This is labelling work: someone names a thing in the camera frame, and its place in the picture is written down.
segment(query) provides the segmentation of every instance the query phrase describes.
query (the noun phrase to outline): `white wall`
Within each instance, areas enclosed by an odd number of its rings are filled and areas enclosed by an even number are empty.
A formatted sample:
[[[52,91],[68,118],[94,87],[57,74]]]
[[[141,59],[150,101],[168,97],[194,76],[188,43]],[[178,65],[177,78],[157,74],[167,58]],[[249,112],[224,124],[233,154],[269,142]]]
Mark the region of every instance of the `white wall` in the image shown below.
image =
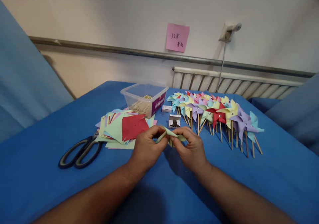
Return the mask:
[[[227,47],[226,60],[319,71],[315,49],[318,35],[309,35],[309,30],[317,30],[316,0],[2,1],[31,36],[168,52],[165,50],[167,23],[188,25],[190,34],[185,55],[205,58],[218,58],[223,23],[234,20],[243,27]],[[171,85],[172,66],[210,68],[38,47],[51,58],[54,69],[76,97],[107,80],[143,79]]]

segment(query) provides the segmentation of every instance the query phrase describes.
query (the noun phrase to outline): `pink sticky note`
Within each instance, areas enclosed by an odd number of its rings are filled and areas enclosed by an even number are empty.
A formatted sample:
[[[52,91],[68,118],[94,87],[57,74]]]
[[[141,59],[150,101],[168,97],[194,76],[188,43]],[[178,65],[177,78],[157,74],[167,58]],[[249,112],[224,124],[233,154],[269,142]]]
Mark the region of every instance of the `pink sticky note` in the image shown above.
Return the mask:
[[[189,26],[181,26],[172,23],[167,25],[166,49],[185,52]]]

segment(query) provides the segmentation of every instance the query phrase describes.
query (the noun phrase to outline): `radiator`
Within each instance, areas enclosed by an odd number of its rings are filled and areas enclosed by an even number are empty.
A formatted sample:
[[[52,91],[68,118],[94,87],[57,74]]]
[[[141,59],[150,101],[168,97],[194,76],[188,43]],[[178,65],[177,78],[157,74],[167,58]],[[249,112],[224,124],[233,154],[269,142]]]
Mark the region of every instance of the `radiator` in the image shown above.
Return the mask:
[[[173,88],[217,92],[219,72],[183,67],[174,67],[173,71]],[[245,99],[252,97],[283,99],[303,84],[283,79],[224,72],[220,80],[219,93],[238,94]]]

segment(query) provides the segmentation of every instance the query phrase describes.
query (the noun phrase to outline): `scissors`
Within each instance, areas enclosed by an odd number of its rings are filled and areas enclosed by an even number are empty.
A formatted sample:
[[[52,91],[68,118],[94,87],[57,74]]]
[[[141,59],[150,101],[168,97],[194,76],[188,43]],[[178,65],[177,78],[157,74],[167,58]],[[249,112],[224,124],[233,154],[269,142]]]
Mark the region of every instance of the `scissors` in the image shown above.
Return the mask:
[[[96,133],[93,136],[89,136],[80,142],[76,143],[73,147],[71,147],[60,159],[60,162],[58,164],[59,168],[65,169],[69,168],[74,165],[76,168],[85,168],[88,166],[93,160],[97,157],[99,152],[102,148],[102,142],[96,142],[95,139],[99,135],[99,132],[96,131]],[[67,157],[70,155],[70,153],[73,152],[74,149],[76,149],[81,144],[84,144],[83,147],[78,151],[78,153],[75,155],[75,157],[68,163],[65,163]],[[91,148],[94,144],[98,144],[98,149],[95,152],[95,154],[85,163],[81,163],[82,159],[90,152]]]

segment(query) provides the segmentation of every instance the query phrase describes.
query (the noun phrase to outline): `blue cloth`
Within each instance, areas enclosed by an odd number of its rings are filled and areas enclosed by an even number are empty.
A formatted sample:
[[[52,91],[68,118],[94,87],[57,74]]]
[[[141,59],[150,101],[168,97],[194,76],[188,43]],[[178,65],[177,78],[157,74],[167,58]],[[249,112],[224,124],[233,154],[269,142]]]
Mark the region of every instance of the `blue cloth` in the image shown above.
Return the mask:
[[[0,223],[29,223],[129,160],[131,150],[103,148],[84,169],[62,170],[57,166],[72,145],[94,134],[94,125],[101,116],[127,106],[120,91],[130,85],[108,81],[0,143]],[[166,98],[173,92],[184,91],[170,88]],[[265,132],[256,136],[264,154],[255,149],[253,159],[250,150],[246,158],[239,148],[230,149],[225,136],[221,143],[219,135],[211,136],[205,126],[200,136],[209,162],[264,196],[298,223],[318,223],[319,157],[243,97],[227,96],[245,112],[251,110],[258,116],[259,126]],[[161,110],[155,116],[166,127],[168,118],[169,113]],[[225,215],[219,206],[169,146],[112,219],[113,223],[223,221]]]
[[[269,109],[271,109],[280,101],[281,100],[279,99],[268,99],[268,98],[257,98],[257,97],[248,99],[248,102],[250,102],[256,108],[258,108],[262,113],[267,112]]]
[[[0,1],[0,142],[73,99]]]
[[[319,74],[291,92],[265,115],[319,155]]]

